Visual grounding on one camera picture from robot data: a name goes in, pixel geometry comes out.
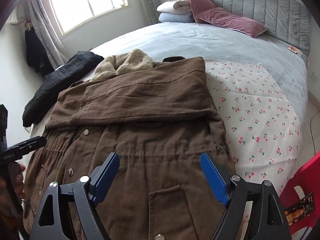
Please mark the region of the person's left hand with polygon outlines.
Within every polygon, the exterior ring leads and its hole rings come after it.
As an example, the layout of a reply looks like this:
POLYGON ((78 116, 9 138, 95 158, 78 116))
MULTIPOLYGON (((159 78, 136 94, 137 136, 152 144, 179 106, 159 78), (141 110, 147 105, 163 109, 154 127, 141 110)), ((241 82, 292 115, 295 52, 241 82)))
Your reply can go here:
MULTIPOLYGON (((25 166, 19 163, 20 171, 15 173, 16 186, 14 191, 16 196, 20 199, 25 198, 24 192, 24 177, 23 172, 25 171, 25 166)), ((7 188, 5 179, 1 176, 1 218, 3 219, 3 225, 5 226, 5 232, 1 232, 1 239, 20 239, 18 227, 20 226, 20 221, 16 218, 10 208, 10 197, 6 196, 4 190, 7 188)))

